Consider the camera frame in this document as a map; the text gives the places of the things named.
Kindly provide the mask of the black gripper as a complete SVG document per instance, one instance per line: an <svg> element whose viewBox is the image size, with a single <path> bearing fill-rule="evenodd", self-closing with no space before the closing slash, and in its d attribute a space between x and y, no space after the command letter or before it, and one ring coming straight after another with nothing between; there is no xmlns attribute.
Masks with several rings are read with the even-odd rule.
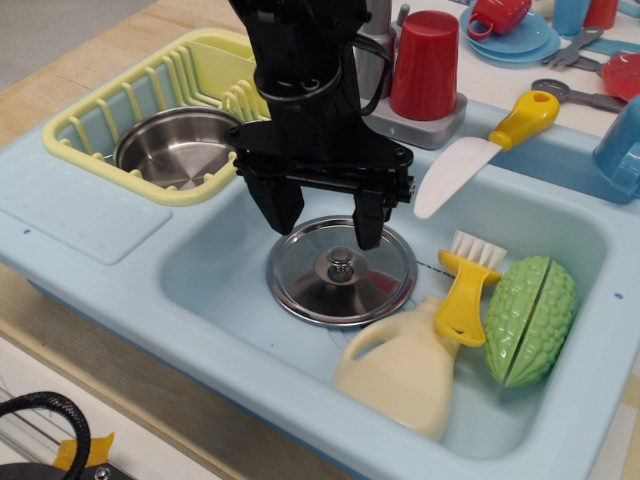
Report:
<svg viewBox="0 0 640 480"><path fill-rule="evenodd" d="M377 248L386 204L411 199L412 152L366 125L353 80L258 75L256 84L270 117L230 129L228 142L269 226L281 235L292 232L305 205L301 186L350 193L358 245Z"/></svg>

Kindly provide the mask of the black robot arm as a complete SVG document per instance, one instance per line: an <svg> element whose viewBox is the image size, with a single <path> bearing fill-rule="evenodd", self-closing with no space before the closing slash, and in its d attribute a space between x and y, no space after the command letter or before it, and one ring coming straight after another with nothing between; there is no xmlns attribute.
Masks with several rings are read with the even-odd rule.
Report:
<svg viewBox="0 0 640 480"><path fill-rule="evenodd" d="M303 208L302 189L353 196L358 245L380 243L392 210L409 202L412 152L371 130L363 118L381 99L360 100L357 49L382 62L392 58L360 34L371 18L363 1L235 1L256 60L254 83L270 118L229 130L234 165L271 228L292 232Z"/></svg>

